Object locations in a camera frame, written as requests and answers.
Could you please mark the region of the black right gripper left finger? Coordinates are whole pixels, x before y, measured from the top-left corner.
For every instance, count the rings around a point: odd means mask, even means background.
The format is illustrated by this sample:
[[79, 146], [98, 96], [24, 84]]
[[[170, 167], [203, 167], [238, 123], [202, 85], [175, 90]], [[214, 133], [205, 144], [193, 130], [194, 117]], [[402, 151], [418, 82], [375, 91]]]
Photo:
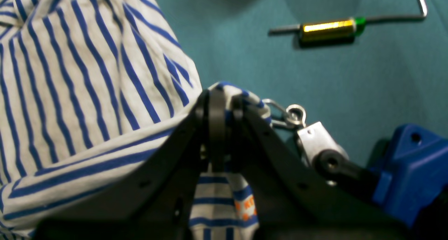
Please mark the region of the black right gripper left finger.
[[200, 174], [224, 171], [225, 96], [204, 91], [191, 113], [137, 170], [43, 220], [35, 240], [192, 240]]

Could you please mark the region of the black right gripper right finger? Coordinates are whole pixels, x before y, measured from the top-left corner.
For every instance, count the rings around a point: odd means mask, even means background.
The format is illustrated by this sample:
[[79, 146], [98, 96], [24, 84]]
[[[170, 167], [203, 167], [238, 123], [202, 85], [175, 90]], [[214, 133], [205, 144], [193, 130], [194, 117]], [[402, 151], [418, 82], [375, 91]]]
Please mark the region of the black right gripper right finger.
[[305, 167], [270, 126], [232, 98], [232, 163], [253, 192], [253, 240], [408, 240], [400, 222]]

